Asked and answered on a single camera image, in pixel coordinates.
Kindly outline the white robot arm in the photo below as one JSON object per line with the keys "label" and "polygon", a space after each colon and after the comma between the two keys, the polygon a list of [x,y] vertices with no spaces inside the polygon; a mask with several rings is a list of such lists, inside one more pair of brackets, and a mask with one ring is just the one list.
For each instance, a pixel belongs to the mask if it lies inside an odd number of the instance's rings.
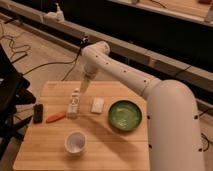
{"label": "white robot arm", "polygon": [[196,98],[177,80],[161,80],[109,57],[104,41],[82,49],[88,80],[99,69],[112,75],[147,102],[151,171],[205,171]]}

